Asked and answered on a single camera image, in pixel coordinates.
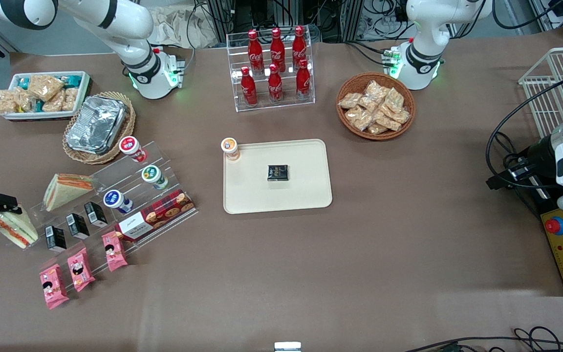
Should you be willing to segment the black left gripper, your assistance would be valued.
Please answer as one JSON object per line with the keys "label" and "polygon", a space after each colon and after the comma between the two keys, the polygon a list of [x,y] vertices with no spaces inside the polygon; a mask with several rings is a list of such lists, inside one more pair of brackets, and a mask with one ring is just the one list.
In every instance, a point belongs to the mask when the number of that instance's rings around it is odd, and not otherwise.
{"label": "black left gripper", "polygon": [[[550,142],[550,136],[541,138],[538,142],[523,149],[521,156],[505,156],[503,167],[506,170],[493,175],[486,180],[491,190],[513,189],[514,187],[529,187],[528,178],[537,176],[547,182],[556,183],[556,157]],[[525,180],[516,180],[510,172],[525,172]]]}

